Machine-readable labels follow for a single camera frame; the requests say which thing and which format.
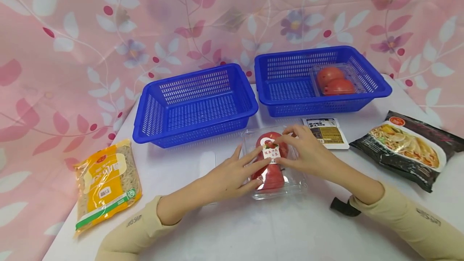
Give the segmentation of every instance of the arm sleeve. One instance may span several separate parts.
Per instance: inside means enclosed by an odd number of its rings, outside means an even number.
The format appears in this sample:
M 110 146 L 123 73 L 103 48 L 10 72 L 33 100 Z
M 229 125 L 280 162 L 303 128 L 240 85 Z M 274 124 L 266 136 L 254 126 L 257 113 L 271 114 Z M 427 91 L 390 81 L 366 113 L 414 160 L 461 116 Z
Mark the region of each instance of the arm sleeve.
M 172 231 L 177 225 L 164 226 L 156 215 L 160 199 L 160 196 L 155 197 L 108 233 L 98 248 L 95 261 L 137 261 L 143 249 Z
M 464 235 L 442 218 L 382 183 L 384 196 L 366 205 L 355 196 L 349 203 L 375 221 L 390 227 L 429 261 L 464 261 Z

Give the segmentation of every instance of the product label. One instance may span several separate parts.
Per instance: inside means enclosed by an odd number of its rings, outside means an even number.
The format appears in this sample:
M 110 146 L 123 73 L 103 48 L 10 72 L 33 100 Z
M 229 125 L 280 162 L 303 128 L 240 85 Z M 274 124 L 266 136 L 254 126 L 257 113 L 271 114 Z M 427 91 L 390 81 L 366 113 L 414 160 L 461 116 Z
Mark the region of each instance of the product label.
M 280 157 L 279 145 L 274 144 L 274 139 L 264 137 L 260 144 L 263 146 L 264 158 L 271 158 L 270 164 L 276 164 L 275 159 Z
M 343 144 L 342 134 L 333 118 L 306 119 L 313 135 L 324 144 Z
M 98 217 L 130 198 L 123 191 L 120 179 L 120 175 L 126 171 L 125 157 L 116 153 L 116 149 L 116 146 L 111 146 L 89 159 L 89 169 L 83 176 L 83 193 L 89 198 L 88 213 L 82 219 L 88 220 L 89 216 L 94 215 Z

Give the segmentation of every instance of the blue plastic basket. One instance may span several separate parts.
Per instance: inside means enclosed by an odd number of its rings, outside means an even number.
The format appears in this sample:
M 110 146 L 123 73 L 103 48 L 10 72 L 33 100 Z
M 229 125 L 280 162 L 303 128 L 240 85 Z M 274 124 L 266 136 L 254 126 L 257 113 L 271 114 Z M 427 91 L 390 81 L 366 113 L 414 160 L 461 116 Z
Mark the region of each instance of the blue plastic basket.
M 144 87 L 132 137 L 167 148 L 244 129 L 257 111 L 240 66 L 217 66 Z
M 350 66 L 352 73 L 347 78 L 356 80 L 362 89 L 355 94 L 320 96 L 314 69 L 335 63 Z M 382 75 L 348 46 L 262 54 L 255 58 L 255 76 L 259 100 L 272 117 L 355 112 L 376 97 L 392 93 Z

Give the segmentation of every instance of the noodle package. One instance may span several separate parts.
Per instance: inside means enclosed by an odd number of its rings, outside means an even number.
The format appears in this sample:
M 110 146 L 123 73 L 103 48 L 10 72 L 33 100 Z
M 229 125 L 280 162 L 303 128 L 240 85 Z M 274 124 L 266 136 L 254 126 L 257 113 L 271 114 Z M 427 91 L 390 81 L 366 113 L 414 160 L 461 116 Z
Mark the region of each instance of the noodle package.
M 78 164 L 76 175 L 79 187 L 76 236 L 141 198 L 129 139 L 98 151 Z
M 464 151 L 464 139 L 392 111 L 382 125 L 350 145 L 428 193 L 448 160 Z

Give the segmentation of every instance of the finger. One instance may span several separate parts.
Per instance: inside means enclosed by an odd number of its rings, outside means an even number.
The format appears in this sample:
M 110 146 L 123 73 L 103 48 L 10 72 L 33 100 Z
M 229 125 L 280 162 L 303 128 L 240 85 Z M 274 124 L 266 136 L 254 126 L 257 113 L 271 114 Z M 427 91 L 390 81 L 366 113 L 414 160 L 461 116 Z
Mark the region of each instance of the finger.
M 274 143 L 275 144 L 281 144 L 282 142 L 286 144 L 290 144 L 293 147 L 299 147 L 300 145 L 300 140 L 297 138 L 294 138 L 290 135 L 282 135 L 281 137 L 277 138 Z
M 293 132 L 294 132 L 293 126 L 289 126 L 284 130 L 284 132 L 282 132 L 282 135 L 288 135 L 288 134 L 293 133 Z
M 233 152 L 232 156 L 230 157 L 231 160 L 236 161 L 240 158 L 240 152 L 242 151 L 242 145 L 239 144 L 235 151 Z
M 290 160 L 287 158 L 279 157 L 275 159 L 275 162 L 277 162 L 281 166 L 291 167 L 291 168 L 295 168 L 298 170 L 298 161 L 296 160 Z
M 305 130 L 305 126 L 295 125 L 293 127 L 293 133 L 295 133 L 299 138 L 305 138 L 308 132 Z
M 255 150 L 253 150 L 252 152 L 250 152 L 249 154 L 246 154 L 244 155 L 244 157 L 242 157 L 241 159 L 239 159 L 237 161 L 238 165 L 239 166 L 245 166 L 247 165 L 248 163 L 250 163 L 251 161 L 253 161 L 255 159 L 255 157 L 257 157 L 260 153 L 262 153 L 263 151 L 263 147 L 262 146 L 258 146 Z
M 253 175 L 253 173 L 255 173 L 258 170 L 262 169 L 263 167 L 265 167 L 269 163 L 271 163 L 271 158 L 269 158 L 269 157 L 265 158 L 263 160 L 260 160 L 260 161 L 253 162 L 249 166 L 245 167 L 246 176 Z
M 242 196 L 250 191 L 256 190 L 257 187 L 263 184 L 261 179 L 253 179 L 252 181 L 242 185 L 238 188 L 238 193 Z
M 309 129 L 308 126 L 302 126 L 302 127 L 303 127 L 303 129 L 304 129 L 306 132 L 312 133 L 312 132 L 311 132 L 311 129 Z

